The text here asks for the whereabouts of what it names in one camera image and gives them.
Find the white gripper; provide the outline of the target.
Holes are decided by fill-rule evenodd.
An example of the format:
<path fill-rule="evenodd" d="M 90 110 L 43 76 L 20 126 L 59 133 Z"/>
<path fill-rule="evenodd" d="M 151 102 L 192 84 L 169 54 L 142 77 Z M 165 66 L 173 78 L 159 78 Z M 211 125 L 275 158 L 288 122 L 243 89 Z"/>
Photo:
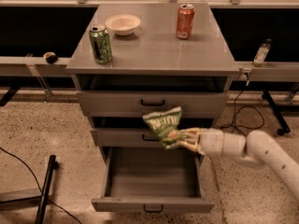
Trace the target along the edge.
<path fill-rule="evenodd" d="M 177 141 L 169 146 L 170 149 L 184 147 L 188 150 L 207 155 L 210 157 L 220 157 L 223 148 L 224 133 L 217 129 L 204 129 L 201 133 L 200 128 L 182 129 L 179 131 L 179 138 L 186 140 L 197 140 L 198 143 L 189 143 L 186 141 Z"/>

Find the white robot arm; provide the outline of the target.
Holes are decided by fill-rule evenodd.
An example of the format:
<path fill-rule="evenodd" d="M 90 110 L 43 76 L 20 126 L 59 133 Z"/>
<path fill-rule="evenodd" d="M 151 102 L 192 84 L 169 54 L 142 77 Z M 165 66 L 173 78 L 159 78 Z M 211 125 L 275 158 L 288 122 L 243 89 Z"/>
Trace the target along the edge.
<path fill-rule="evenodd" d="M 268 133 L 255 130 L 244 136 L 213 128 L 190 128 L 175 134 L 178 140 L 167 149 L 184 147 L 208 157 L 230 158 L 251 168 L 266 165 L 299 199 L 299 163 Z"/>

